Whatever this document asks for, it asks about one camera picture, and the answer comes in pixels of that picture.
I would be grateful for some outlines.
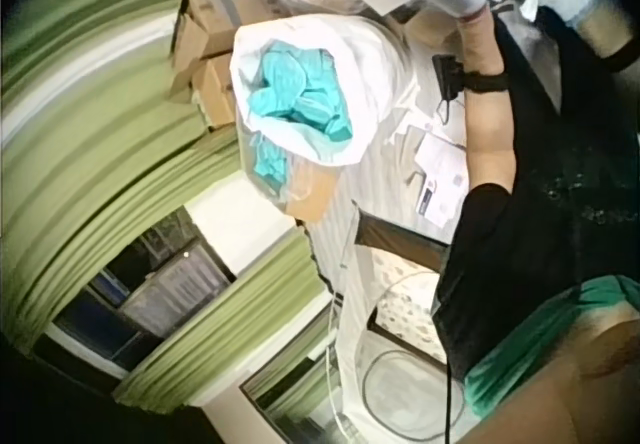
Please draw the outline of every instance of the window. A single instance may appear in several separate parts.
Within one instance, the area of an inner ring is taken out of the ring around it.
[[[180,208],[102,269],[55,323],[130,371],[234,280]]]

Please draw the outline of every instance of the light-colored cloth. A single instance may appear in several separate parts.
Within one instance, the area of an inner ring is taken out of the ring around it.
[[[489,416],[538,372],[578,317],[623,301],[640,311],[640,284],[623,276],[604,276],[545,302],[465,377],[465,399],[474,413],[483,419]]]
[[[249,96],[252,112],[306,124],[332,142],[351,139],[347,105],[329,53],[276,41],[262,57],[260,73],[264,87]],[[250,145],[256,152],[254,172],[280,192],[287,183],[283,149],[262,135]]]

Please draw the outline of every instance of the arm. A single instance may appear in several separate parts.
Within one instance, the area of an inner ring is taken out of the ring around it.
[[[504,71],[493,26],[493,16],[486,6],[471,18],[459,20],[465,72],[496,75]],[[464,97],[469,188],[496,183],[511,192],[516,158],[509,93],[477,94],[465,90]]]
[[[616,324],[547,364],[459,442],[638,442],[639,372],[640,320]]]
[[[493,32],[487,0],[427,0],[458,18],[465,71],[500,74],[504,62]],[[465,91],[469,187],[495,183],[513,189],[513,114],[508,92]]]

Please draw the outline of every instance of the white plastic bag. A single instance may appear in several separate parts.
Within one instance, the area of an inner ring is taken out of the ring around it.
[[[328,148],[320,144],[326,142],[325,136],[310,126],[250,112],[249,96],[260,87],[262,55],[276,40],[331,54],[351,120],[349,141]],[[417,89],[408,54],[391,32],[360,17],[325,14],[241,27],[231,58],[231,79],[250,131],[261,132],[277,146],[324,166],[360,162],[379,124],[395,107],[404,107]]]

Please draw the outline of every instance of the white wall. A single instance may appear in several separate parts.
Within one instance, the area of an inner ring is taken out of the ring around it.
[[[217,182],[185,208],[231,272],[238,275],[295,226],[242,171]]]
[[[226,444],[283,444],[285,441],[253,407],[237,382],[202,407]]]
[[[289,324],[284,326],[263,344],[253,350],[251,354],[227,370],[222,376],[205,386],[190,401],[189,405],[206,407],[210,402],[233,385],[234,382],[244,382],[258,372],[267,362],[276,356],[331,302],[331,294],[324,291],[313,299],[295,316]]]

